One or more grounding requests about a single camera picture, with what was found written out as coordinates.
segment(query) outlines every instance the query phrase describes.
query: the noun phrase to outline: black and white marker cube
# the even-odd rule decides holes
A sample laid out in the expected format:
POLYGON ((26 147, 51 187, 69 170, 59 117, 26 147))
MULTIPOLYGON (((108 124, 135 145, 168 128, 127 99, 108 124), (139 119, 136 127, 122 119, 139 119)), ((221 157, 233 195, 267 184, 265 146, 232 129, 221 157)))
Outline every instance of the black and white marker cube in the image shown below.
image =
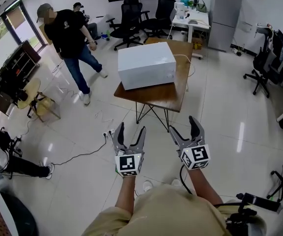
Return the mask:
POLYGON ((189 170, 205 168, 210 161, 208 145, 205 144, 183 149, 181 160, 189 170))
POLYGON ((140 173, 143 162, 142 154, 117 155, 115 163, 118 173, 122 177, 136 176, 140 173))

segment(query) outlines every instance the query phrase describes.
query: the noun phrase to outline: jeans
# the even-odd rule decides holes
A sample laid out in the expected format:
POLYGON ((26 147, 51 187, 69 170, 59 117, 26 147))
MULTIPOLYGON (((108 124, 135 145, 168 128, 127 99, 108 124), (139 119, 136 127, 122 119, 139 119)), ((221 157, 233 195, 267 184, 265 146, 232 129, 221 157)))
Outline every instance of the jeans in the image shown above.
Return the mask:
POLYGON ((31 177, 47 177, 50 170, 48 167, 38 166, 22 158, 10 155, 9 164, 5 171, 25 174, 31 177))
POLYGON ((80 71, 79 60, 90 65, 97 73, 102 70, 102 65, 96 60, 96 58, 91 54, 91 51, 87 45, 83 46, 83 50, 77 57, 74 58, 64 58, 64 62, 67 65, 69 72, 71 73, 74 81, 76 82, 79 90, 83 94, 90 93, 90 88, 87 85, 86 80, 83 78, 83 75, 80 71))
POLYGON ((91 23, 87 25, 87 29, 90 32, 90 35, 93 39, 97 37, 97 24, 91 23))

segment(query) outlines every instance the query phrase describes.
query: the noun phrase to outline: shoe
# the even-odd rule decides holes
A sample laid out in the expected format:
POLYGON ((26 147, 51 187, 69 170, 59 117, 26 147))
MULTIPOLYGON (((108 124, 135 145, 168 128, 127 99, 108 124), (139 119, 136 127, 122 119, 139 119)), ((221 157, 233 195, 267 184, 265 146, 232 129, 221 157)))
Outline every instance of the shoe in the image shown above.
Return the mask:
POLYGON ((102 69, 99 74, 102 78, 106 78, 108 76, 108 72, 105 69, 102 69))
POLYGON ((172 186, 177 186, 177 187, 181 187, 182 183, 181 181, 179 181, 178 179, 174 179, 171 183, 172 186))
POLYGON ((52 174, 53 174, 53 172, 55 170, 55 165, 50 163, 47 167, 49 168, 49 174, 46 177, 46 179, 51 179, 52 178, 52 174))
POLYGON ((84 94, 83 95, 83 103, 85 106, 88 106, 90 104, 90 94, 84 94))
POLYGON ((147 180, 143 183, 142 187, 144 192, 147 192, 153 188, 153 184, 149 180, 147 180))

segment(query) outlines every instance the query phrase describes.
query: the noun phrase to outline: beige shirt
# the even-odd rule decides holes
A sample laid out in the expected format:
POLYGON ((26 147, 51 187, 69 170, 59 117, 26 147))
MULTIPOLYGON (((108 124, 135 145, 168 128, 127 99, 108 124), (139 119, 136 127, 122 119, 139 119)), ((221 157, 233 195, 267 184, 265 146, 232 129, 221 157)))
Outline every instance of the beige shirt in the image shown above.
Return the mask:
POLYGON ((224 216, 207 200, 170 186, 138 197, 134 213, 111 207, 82 236, 226 236, 224 216))

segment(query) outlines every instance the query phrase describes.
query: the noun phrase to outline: refrigerator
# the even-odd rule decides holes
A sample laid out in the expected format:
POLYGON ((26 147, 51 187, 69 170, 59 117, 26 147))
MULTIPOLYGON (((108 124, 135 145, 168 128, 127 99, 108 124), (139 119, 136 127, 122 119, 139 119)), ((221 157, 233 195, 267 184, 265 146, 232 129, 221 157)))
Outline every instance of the refrigerator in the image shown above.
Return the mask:
POLYGON ((238 23, 242 0, 211 0, 208 47, 229 51, 238 23))

